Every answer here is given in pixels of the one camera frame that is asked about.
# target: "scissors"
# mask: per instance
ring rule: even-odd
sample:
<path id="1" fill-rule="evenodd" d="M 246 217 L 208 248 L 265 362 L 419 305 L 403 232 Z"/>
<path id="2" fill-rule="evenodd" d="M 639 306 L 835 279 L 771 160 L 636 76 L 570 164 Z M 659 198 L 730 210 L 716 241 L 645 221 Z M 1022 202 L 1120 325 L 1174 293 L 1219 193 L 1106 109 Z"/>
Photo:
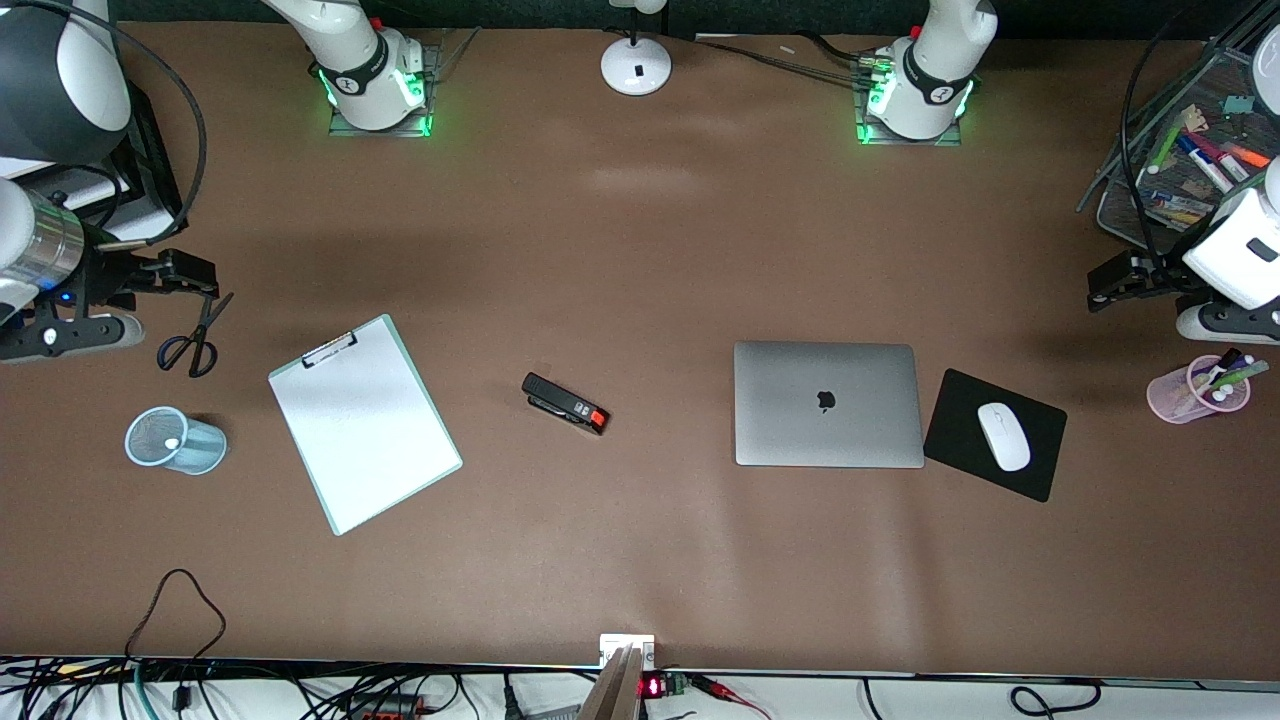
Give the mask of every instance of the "scissors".
<path id="1" fill-rule="evenodd" d="M 187 348 L 192 345 L 196 346 L 196 355 L 191 359 L 191 369 L 187 370 L 187 377 L 198 378 L 214 369 L 214 365 L 218 364 L 218 348 L 214 347 L 214 343 L 205 342 L 205 334 L 209 333 L 209 325 L 214 324 L 214 320 L 216 320 L 218 315 L 221 314 L 223 307 L 227 307 L 227 304 L 232 301 L 232 297 L 236 297 L 234 292 L 227 293 L 227 297 L 218 304 L 218 307 L 212 307 L 214 296 L 205 296 L 205 306 L 200 311 L 200 323 L 196 325 L 196 329 L 192 331 L 189 336 L 179 334 L 170 337 L 164 341 L 160 350 L 156 351 L 156 363 L 160 365 L 161 370 L 172 370 L 173 366 L 178 364 L 178 359 L 182 357 L 182 355 L 187 352 Z M 174 346 L 178 346 L 178 350 L 170 354 L 169 351 L 173 350 Z M 209 363 L 201 365 L 205 350 L 209 350 Z"/>

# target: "teal cable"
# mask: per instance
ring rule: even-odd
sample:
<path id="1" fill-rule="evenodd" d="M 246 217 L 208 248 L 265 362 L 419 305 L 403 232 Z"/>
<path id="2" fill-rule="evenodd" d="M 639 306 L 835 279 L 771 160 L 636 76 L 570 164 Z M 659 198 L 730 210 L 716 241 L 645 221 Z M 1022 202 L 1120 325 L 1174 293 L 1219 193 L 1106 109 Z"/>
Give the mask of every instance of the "teal cable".
<path id="1" fill-rule="evenodd" d="M 147 692 L 142 688 L 142 664 L 138 662 L 133 666 L 133 687 L 138 691 L 138 700 L 142 701 L 142 710 L 146 711 L 150 720 L 160 720 L 156 716 L 156 708 L 151 707 L 151 698 L 147 697 Z"/>

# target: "white bracket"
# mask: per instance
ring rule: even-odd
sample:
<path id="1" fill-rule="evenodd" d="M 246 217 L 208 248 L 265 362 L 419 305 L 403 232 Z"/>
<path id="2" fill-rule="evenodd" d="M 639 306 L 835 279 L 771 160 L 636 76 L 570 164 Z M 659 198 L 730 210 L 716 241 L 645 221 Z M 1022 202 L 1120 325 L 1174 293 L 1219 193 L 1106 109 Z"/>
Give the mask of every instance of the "white bracket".
<path id="1" fill-rule="evenodd" d="M 600 667 L 609 661 L 618 648 L 639 647 L 644 655 L 644 669 L 653 670 L 653 635 L 628 635 L 625 633 L 604 633 L 600 635 Z"/>

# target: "silver laptop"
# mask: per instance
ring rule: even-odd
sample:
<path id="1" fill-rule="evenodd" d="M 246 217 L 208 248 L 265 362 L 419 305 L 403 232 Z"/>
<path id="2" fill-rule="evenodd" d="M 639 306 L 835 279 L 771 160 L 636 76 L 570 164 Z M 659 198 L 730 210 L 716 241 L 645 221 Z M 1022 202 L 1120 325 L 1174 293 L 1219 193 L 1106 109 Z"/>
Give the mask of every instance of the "silver laptop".
<path id="1" fill-rule="evenodd" d="M 906 345 L 733 346 L 739 465 L 923 468 L 915 355 Z"/>

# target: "mouse pad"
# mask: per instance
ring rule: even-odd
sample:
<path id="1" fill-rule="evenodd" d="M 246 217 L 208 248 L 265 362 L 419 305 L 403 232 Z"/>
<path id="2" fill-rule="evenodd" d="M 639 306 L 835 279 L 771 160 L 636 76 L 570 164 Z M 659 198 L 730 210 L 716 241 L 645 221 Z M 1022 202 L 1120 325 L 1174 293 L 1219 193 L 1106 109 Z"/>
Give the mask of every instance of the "mouse pad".
<path id="1" fill-rule="evenodd" d="M 1001 470 L 991 454 L 978 424 L 978 407 L 988 402 L 1004 402 L 1023 425 L 1032 461 L 1021 470 Z M 1053 487 L 1053 470 L 1057 469 L 1057 452 L 1065 429 L 1065 411 L 948 369 L 942 377 L 942 389 L 929 420 L 924 456 L 1046 502 Z"/>

